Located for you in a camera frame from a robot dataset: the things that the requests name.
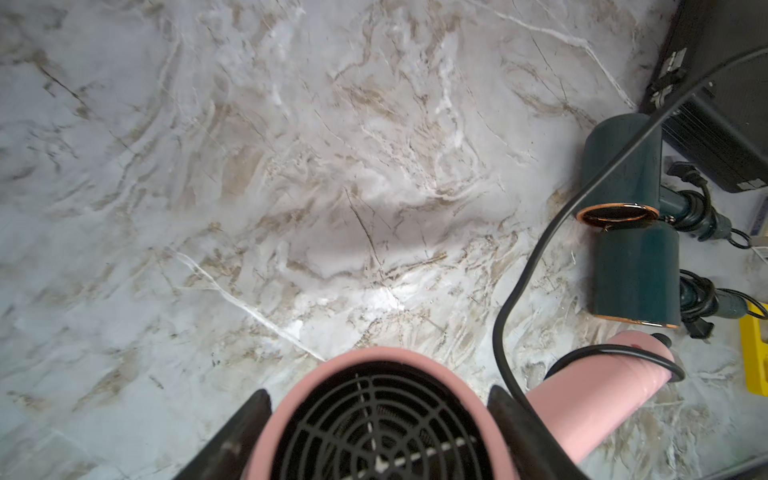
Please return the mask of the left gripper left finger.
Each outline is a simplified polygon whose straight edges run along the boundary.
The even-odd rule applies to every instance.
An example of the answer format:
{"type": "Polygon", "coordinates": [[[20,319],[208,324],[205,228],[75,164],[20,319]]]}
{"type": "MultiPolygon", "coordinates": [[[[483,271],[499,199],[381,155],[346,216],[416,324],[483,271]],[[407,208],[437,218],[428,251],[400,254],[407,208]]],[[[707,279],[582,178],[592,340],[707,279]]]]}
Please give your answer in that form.
{"type": "Polygon", "coordinates": [[[174,480],[240,479],[271,414],[270,395],[257,390],[174,480]]]}

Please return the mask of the green hair dryer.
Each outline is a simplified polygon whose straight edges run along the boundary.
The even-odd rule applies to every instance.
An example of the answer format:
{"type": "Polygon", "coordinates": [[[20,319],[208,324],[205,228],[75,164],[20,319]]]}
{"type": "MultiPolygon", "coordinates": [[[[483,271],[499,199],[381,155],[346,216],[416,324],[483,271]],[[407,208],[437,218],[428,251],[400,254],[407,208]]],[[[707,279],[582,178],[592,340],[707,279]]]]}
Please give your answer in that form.
{"type": "Polygon", "coordinates": [[[680,268],[679,236],[668,224],[604,230],[596,237],[590,312],[600,318],[676,329],[706,339],[709,317],[739,319],[745,296],[680,268]]]}
{"type": "MultiPolygon", "coordinates": [[[[647,123],[641,113],[611,117],[587,137],[581,165],[586,186],[647,123]]],[[[612,173],[588,194],[575,210],[576,218],[593,227],[645,227],[664,221],[699,241],[728,240],[730,219],[712,205],[707,180],[686,162],[674,162],[668,174],[692,185],[671,190],[661,184],[662,133],[653,130],[612,173]]]]}

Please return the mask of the pink hair dryer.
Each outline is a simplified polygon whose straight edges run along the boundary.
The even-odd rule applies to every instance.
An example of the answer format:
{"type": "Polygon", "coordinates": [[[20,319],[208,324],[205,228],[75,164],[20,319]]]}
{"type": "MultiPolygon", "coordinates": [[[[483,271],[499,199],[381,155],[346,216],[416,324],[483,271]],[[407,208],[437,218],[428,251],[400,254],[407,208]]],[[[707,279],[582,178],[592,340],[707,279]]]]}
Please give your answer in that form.
{"type": "MultiPolygon", "coordinates": [[[[666,336],[625,331],[563,356],[540,385],[512,398],[579,467],[663,386],[683,378],[666,336]]],[[[487,402],[421,354],[351,351],[286,395],[244,477],[520,479],[487,402]]]]}

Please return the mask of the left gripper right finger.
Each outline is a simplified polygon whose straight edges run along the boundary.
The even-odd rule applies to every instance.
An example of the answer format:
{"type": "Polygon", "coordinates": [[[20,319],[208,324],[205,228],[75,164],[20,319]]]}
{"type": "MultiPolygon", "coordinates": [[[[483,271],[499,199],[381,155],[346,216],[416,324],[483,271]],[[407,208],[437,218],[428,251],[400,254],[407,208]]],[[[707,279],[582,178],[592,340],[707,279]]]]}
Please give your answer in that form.
{"type": "Polygon", "coordinates": [[[546,427],[502,387],[491,387],[487,408],[520,479],[587,479],[546,427]]]}

